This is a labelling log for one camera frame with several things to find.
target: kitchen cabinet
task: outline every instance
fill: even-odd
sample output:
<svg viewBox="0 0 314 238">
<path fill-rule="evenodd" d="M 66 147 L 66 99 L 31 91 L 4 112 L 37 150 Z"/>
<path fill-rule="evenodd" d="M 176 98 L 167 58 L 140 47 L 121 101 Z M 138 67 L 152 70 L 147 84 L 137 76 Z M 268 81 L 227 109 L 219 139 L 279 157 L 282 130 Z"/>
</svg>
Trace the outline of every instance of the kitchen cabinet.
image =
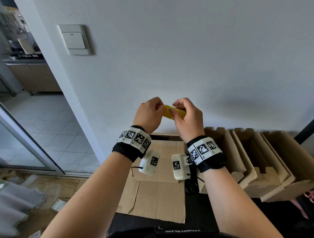
<svg viewBox="0 0 314 238">
<path fill-rule="evenodd" d="M 7 63 L 28 92 L 61 92 L 47 63 Z"/>
</svg>

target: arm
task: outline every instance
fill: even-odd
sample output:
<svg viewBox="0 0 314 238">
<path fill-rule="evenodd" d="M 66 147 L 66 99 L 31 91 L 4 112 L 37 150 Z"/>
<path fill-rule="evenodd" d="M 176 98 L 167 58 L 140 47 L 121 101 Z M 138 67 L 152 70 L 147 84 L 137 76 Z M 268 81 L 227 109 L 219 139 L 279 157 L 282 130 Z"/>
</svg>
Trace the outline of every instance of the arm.
<svg viewBox="0 0 314 238">
<path fill-rule="evenodd" d="M 160 98 L 142 103 L 133 125 L 151 134 L 160 125 L 165 106 Z M 96 172 L 55 216 L 42 238 L 99 237 L 110 226 L 132 165 L 132 161 L 112 152 Z"/>
<path fill-rule="evenodd" d="M 205 135 L 203 114 L 188 98 L 175 101 L 173 106 L 187 111 L 182 120 L 175 110 L 170 110 L 178 134 L 186 143 Z M 225 167 L 203 174 L 220 232 L 241 238 L 282 237 Z"/>
</svg>

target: yellow tape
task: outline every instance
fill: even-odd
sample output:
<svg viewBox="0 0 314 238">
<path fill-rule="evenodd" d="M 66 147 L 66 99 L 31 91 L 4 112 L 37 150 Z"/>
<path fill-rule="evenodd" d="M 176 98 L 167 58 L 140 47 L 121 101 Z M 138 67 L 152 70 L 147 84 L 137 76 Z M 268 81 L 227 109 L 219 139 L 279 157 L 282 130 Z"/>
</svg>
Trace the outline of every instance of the yellow tape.
<svg viewBox="0 0 314 238">
<path fill-rule="evenodd" d="M 186 111 L 183 111 L 183 110 L 181 110 L 181 109 L 178 109 L 178 108 L 175 108 L 175 107 L 172 107 L 172 106 L 165 105 L 165 107 L 166 107 L 166 111 L 165 111 L 165 113 L 163 114 L 163 116 L 166 117 L 166 118 L 172 119 L 172 120 L 173 120 L 173 118 L 172 118 L 171 112 L 169 111 L 169 108 L 172 108 L 172 109 L 176 110 L 176 111 L 179 113 L 179 115 L 180 115 L 180 117 L 181 117 L 182 119 L 183 119 L 183 118 L 185 117 L 185 115 L 187 114 Z"/>
</svg>

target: wristband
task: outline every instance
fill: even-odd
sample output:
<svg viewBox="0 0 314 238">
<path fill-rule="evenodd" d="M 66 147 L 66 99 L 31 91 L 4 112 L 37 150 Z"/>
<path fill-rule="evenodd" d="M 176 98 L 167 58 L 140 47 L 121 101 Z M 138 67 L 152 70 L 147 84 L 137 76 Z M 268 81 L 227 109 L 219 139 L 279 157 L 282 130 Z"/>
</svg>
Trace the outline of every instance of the wristband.
<svg viewBox="0 0 314 238">
<path fill-rule="evenodd" d="M 138 157 L 144 157 L 151 140 L 150 135 L 142 127 L 131 126 L 122 132 L 112 151 L 119 152 L 134 162 Z"/>
<path fill-rule="evenodd" d="M 201 173 L 209 169 L 220 169 L 227 163 L 227 157 L 210 137 L 196 137 L 187 145 L 190 157 Z"/>
</svg>

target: person's left hand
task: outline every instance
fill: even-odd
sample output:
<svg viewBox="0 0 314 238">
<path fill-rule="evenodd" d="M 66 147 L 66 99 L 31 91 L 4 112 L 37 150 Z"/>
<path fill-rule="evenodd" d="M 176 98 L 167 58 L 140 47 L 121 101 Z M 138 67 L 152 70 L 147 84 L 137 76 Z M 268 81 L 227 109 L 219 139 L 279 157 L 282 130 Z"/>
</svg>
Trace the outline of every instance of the person's left hand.
<svg viewBox="0 0 314 238">
<path fill-rule="evenodd" d="M 134 117 L 133 125 L 141 126 L 150 135 L 158 128 L 166 107 L 159 97 L 141 103 Z"/>
</svg>

